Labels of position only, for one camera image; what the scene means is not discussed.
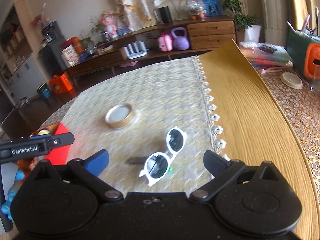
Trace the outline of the blue gloved left hand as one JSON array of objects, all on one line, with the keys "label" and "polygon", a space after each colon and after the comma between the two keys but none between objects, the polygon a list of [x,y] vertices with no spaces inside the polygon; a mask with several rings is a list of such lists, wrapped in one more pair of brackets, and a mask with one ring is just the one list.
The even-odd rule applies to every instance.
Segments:
[{"label": "blue gloved left hand", "polygon": [[12,221],[12,215],[10,211],[11,203],[22,186],[23,180],[25,178],[25,174],[23,171],[18,170],[16,173],[15,181],[13,186],[9,189],[7,194],[7,200],[1,206],[1,211],[7,216],[7,218]]}]

